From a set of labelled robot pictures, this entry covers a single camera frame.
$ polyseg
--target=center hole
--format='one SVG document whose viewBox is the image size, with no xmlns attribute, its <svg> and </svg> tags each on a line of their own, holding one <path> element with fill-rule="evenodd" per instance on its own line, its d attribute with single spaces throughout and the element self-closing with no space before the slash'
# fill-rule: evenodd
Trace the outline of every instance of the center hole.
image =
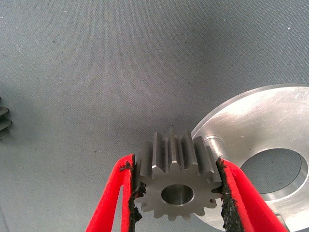
<svg viewBox="0 0 309 232">
<path fill-rule="evenodd" d="M 270 149 L 248 159 L 241 169 L 260 193 L 271 193 L 295 180 L 301 169 L 301 156 L 289 149 Z"/>
<path fill-rule="evenodd" d="M 183 205 L 193 199 L 194 193 L 187 185 L 170 185 L 163 189 L 161 197 L 166 203 Z"/>
</svg>

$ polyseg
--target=partial gear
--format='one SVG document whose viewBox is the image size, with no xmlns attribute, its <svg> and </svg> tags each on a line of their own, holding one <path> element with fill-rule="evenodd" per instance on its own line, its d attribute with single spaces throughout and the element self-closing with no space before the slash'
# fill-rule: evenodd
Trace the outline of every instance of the partial gear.
<svg viewBox="0 0 309 232">
<path fill-rule="evenodd" d="M 5 117 L 5 115 L 8 112 L 9 112 L 8 108 L 0 106 L 0 139 L 2 139 L 3 137 L 5 137 L 10 133 L 10 131 L 7 128 L 12 124 L 12 121 Z"/>
<path fill-rule="evenodd" d="M 211 153 L 202 137 L 192 141 L 191 134 L 177 137 L 173 130 L 163 139 L 154 134 L 154 142 L 145 142 L 136 162 L 137 187 L 146 192 L 136 198 L 144 212 L 154 211 L 154 217 L 167 215 L 189 220 L 190 214 L 205 215 L 204 207 L 215 208 L 220 193 L 212 191 L 221 186 L 221 178 Z"/>
</svg>

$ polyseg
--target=machined metal surface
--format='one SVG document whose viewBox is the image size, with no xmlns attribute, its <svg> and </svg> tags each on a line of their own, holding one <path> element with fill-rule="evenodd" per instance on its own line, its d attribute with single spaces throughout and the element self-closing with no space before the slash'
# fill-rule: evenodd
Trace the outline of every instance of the machined metal surface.
<svg viewBox="0 0 309 232">
<path fill-rule="evenodd" d="M 221 178 L 211 150 L 201 137 L 192 141 L 188 131 L 182 137 L 171 131 L 166 139 L 156 133 L 154 142 L 146 142 L 138 154 L 136 170 L 146 193 L 135 201 L 142 203 L 142 211 L 153 210 L 155 218 L 203 216 L 204 207 L 215 208 L 215 198 L 221 197 L 212 192 Z"/>
<path fill-rule="evenodd" d="M 239 167 L 255 154 L 273 149 L 293 150 L 301 156 L 298 176 L 288 186 L 261 194 L 290 231 L 309 227 L 309 86 L 282 84 L 240 94 L 211 111 L 194 128 L 215 157 Z M 223 230 L 221 207 L 205 209 L 202 221 Z"/>
</svg>

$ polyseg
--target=gray cloth background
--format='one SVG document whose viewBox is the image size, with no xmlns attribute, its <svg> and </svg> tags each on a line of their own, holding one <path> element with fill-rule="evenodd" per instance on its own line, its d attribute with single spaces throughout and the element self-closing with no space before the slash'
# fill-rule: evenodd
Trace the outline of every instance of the gray cloth background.
<svg viewBox="0 0 309 232">
<path fill-rule="evenodd" d="M 306 0 L 0 0 L 14 122 L 0 141 L 0 231 L 84 231 L 113 164 L 153 132 L 192 130 L 252 88 L 308 84 L 308 12 Z M 217 231 L 143 217 L 137 232 Z"/>
</svg>

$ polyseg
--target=aluminum disc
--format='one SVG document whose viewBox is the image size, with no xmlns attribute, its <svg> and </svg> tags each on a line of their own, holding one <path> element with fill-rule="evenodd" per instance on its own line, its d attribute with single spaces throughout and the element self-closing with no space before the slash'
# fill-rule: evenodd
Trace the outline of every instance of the aluminum disc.
<svg viewBox="0 0 309 232">
<path fill-rule="evenodd" d="M 285 148 L 301 156 L 298 176 L 288 186 L 261 194 L 275 214 L 280 214 L 290 231 L 309 227 L 309 86 L 282 84 L 242 93 L 221 104 L 204 117 L 191 133 L 221 140 L 223 158 L 241 167 L 255 154 Z M 221 147 L 212 146 L 220 152 Z M 222 228 L 221 203 L 205 208 L 205 223 Z"/>
</svg>

